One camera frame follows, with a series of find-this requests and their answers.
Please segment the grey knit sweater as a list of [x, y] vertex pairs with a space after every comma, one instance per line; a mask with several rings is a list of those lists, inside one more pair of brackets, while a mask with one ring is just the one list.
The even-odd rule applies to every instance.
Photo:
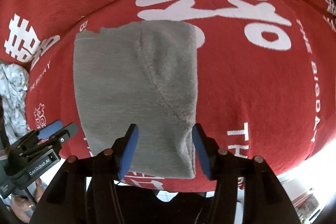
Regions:
[[133, 22], [76, 35], [73, 82], [81, 127], [97, 155], [136, 124], [131, 170], [194, 178], [198, 78], [195, 27]]

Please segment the red seat cushion white print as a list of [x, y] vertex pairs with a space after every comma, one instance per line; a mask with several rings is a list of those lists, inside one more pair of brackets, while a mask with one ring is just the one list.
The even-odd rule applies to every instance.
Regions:
[[[335, 33], [326, 16], [301, 0], [119, 0], [42, 42], [33, 57], [26, 113], [31, 128], [79, 122], [74, 42], [133, 22], [191, 24], [197, 39], [195, 123], [235, 156], [262, 156], [276, 174], [299, 165], [335, 138]], [[94, 155], [82, 127], [62, 156]], [[124, 182], [172, 192], [215, 185], [130, 169]]]

